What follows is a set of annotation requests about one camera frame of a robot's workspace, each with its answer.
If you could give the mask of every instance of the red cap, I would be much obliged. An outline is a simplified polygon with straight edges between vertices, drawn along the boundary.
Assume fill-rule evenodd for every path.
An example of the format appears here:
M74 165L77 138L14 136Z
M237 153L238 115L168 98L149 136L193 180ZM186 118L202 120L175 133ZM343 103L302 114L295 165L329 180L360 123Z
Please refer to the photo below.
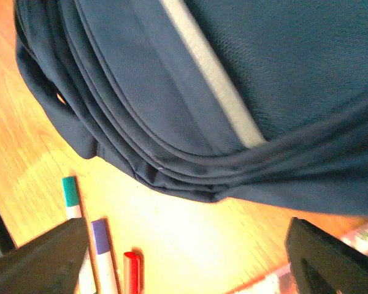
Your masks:
M124 294L140 294L140 256L124 253Z

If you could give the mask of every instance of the green cap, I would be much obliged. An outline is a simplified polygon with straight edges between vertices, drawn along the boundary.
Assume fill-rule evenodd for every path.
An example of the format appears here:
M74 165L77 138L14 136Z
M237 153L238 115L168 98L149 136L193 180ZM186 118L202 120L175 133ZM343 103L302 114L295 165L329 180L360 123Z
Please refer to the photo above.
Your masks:
M71 207L79 205L79 196L76 189L76 182L74 176L68 176L61 180L64 190L64 199L66 201L66 206Z

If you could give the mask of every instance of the bag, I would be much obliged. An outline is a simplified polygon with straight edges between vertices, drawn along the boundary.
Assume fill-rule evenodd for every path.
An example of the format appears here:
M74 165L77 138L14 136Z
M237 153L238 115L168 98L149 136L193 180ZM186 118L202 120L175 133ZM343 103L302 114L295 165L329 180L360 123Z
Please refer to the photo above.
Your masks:
M165 194L368 215L368 1L17 0L61 136Z

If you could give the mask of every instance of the wooden table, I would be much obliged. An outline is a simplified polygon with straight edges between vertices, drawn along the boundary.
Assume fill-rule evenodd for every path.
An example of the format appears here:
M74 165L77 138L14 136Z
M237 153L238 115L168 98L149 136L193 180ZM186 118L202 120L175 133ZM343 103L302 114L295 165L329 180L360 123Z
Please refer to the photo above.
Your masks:
M108 220L120 283L123 252L142 251L146 294L223 294L284 265L293 216L336 236L367 221L234 199L191 202L153 192L102 159L80 158L23 83L14 36L12 1L0 1L0 213L17 246L66 220L68 175L78 177L88 221Z

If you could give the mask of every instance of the green marker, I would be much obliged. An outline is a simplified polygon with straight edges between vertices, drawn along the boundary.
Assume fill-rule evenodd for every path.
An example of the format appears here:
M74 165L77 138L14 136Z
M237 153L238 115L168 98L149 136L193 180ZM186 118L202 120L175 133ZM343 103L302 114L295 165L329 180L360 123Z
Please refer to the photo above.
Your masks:
M61 182L63 184L64 200L66 202L67 219L82 217L75 177L69 176L63 178ZM81 294L97 293L88 249L86 250L85 259L79 271L79 290Z

